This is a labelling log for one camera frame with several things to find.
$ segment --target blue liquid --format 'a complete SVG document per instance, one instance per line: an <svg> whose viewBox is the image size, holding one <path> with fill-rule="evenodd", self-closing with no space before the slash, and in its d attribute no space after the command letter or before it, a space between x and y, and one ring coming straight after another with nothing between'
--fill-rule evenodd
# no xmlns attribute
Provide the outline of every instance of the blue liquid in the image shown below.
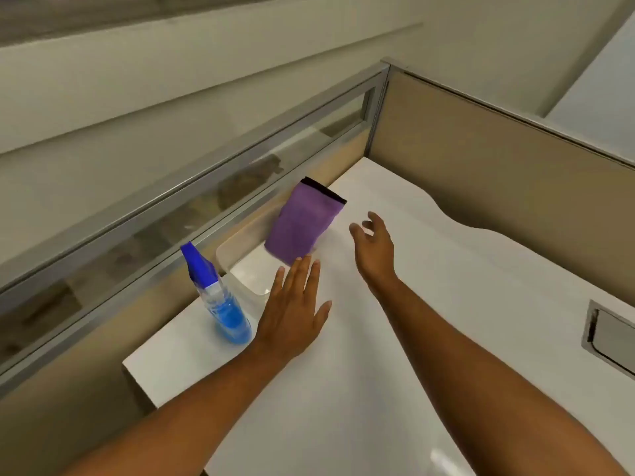
<svg viewBox="0 0 635 476"><path fill-rule="evenodd" d="M234 344L251 341L251 324L244 316L238 301L229 292L222 303L209 304L208 311L214 316L223 335Z"/></svg>

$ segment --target blue spray bottle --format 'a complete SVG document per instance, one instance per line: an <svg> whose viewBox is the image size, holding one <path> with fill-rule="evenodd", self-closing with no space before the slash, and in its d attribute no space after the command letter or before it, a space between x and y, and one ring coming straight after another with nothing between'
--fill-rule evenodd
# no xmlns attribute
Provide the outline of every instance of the blue spray bottle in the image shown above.
<svg viewBox="0 0 635 476"><path fill-rule="evenodd" d="M251 325L236 298L218 278L212 263L196 250L192 242L181 246L181 252L186 258L190 279L223 335L234 344L247 344L251 340Z"/></svg>

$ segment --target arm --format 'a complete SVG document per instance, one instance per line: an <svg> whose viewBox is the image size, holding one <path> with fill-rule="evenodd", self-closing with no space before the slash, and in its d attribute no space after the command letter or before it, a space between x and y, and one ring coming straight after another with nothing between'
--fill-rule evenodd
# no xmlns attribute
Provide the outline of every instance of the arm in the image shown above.
<svg viewBox="0 0 635 476"><path fill-rule="evenodd" d="M281 267L258 331L236 358L78 461L66 476L198 476L266 385L318 336L331 303L317 313L319 261Z"/></svg>
<svg viewBox="0 0 635 476"><path fill-rule="evenodd" d="M626 472L586 428L512 368L457 331L394 272L374 213L351 225L355 259L441 421L480 475Z"/></svg>

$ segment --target desk surface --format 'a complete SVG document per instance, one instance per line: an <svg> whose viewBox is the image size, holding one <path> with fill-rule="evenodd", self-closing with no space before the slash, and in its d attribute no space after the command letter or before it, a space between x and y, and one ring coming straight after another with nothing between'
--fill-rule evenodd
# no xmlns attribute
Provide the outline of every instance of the desk surface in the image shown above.
<svg viewBox="0 0 635 476"><path fill-rule="evenodd" d="M464 466L356 271L348 225L369 210L385 219L396 271L415 292L635 472L635 381L580 345L590 299L631 321L635 309L500 234L454 222L423 190L368 159L331 188L349 203L318 248L318 298L333 300L329 321L236 424L207 472L421 475L433 470L435 448ZM239 350L195 301L124 366L160 406Z"/></svg>

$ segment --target purple cloth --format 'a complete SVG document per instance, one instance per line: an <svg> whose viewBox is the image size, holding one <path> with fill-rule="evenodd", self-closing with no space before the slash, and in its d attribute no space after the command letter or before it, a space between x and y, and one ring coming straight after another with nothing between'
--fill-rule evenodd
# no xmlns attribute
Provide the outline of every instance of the purple cloth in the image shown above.
<svg viewBox="0 0 635 476"><path fill-rule="evenodd" d="M285 264L311 252L313 245L342 210L346 200L305 177L291 192L265 242L265 249Z"/></svg>

